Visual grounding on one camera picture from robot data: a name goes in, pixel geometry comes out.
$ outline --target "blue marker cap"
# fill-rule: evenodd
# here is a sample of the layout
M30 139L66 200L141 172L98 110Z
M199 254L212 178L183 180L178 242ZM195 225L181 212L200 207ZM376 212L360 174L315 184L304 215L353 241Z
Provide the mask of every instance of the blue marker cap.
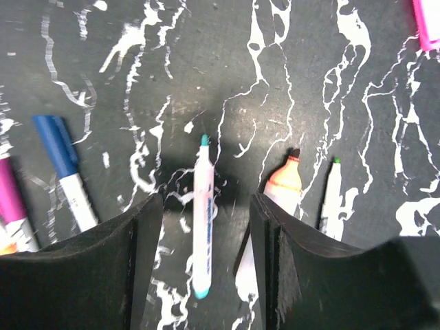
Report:
M34 115L32 119L58 177L62 179L76 174L78 156L63 119L58 115Z

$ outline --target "marker label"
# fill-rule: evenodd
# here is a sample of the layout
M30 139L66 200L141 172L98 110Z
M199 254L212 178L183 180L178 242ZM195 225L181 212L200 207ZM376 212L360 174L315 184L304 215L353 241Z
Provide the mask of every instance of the marker label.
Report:
M77 173L64 177L60 179L60 184L81 232L98 225L98 220L91 209L80 175Z

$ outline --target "pink marker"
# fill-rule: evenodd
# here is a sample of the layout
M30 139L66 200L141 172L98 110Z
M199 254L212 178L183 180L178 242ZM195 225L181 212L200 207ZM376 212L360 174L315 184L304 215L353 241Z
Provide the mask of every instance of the pink marker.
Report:
M419 28L423 51L440 48L440 1L413 0L415 18Z
M36 252L39 245L26 217L8 157L0 156L0 214L6 222L6 232L16 242L18 251Z

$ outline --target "highlighter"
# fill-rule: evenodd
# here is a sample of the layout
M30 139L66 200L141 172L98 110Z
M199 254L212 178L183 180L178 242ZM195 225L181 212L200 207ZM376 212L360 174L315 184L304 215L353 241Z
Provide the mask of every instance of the highlighter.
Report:
M440 1L413 0L414 13L419 28L423 51L440 48Z
M0 256L17 252L16 243L9 237L5 227L0 223Z
M9 155L0 158L0 215L6 223L6 232L20 252L39 250L14 180Z

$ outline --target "marker barrel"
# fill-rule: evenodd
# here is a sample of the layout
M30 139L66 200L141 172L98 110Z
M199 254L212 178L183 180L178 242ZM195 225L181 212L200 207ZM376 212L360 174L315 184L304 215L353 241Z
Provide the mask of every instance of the marker barrel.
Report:
M192 218L192 287L203 299L211 286L212 213L214 205L214 166L208 146L201 146L194 168L194 206Z
M80 231L85 232L98 225L98 220L91 209L80 175L77 173L64 177L60 179L60 184Z
M19 252L37 252L39 250L39 245L36 242L28 218L9 222L5 229L12 240L16 242L16 248Z
M327 187L325 189L319 224L319 230L326 235L328 232L329 219L333 223L333 226L336 226L336 222L338 222L336 217L339 215L341 184L341 164L333 163L327 179Z

